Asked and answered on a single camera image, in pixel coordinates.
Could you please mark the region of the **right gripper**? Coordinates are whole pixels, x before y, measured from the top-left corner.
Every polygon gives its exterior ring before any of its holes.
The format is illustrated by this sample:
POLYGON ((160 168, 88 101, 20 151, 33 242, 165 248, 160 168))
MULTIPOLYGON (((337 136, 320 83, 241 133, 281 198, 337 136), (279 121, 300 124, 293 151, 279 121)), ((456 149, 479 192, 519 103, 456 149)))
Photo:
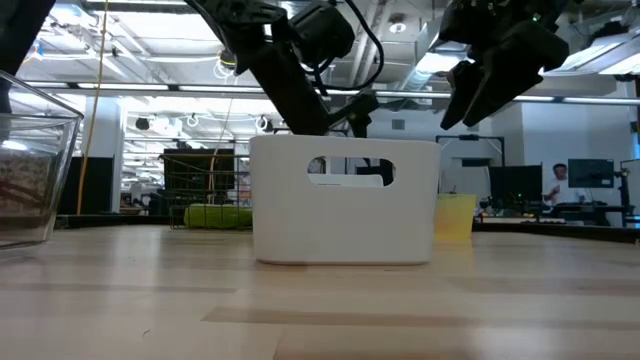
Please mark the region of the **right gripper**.
POLYGON ((449 71, 451 96, 440 127, 476 125, 540 83, 542 68, 560 67, 569 45, 554 32, 567 6, 568 0, 453 0, 438 41, 465 44, 469 56, 484 53, 449 71))

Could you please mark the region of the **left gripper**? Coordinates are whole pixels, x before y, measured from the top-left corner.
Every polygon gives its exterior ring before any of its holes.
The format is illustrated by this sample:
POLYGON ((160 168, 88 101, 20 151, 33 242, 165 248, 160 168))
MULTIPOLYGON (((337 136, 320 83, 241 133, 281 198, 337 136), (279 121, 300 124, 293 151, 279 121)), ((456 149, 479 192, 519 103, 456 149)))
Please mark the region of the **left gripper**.
POLYGON ((320 96, 286 47, 273 47, 265 27, 287 22, 287 12, 264 1, 186 0, 207 23, 233 60, 236 75, 250 70, 295 135, 322 136, 327 131, 350 130, 366 138, 379 107, 372 92, 360 92, 345 106, 329 114, 320 96))

